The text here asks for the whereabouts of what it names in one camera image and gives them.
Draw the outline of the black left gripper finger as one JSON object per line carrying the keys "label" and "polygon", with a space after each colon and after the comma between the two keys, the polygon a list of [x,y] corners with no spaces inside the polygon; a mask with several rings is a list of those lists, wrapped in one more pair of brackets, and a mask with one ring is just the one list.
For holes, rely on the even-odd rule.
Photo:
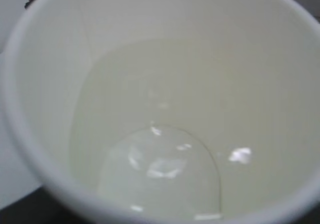
{"label": "black left gripper finger", "polygon": [[15,193],[0,190],[0,222],[2,224],[86,224],[87,221],[43,188]]}

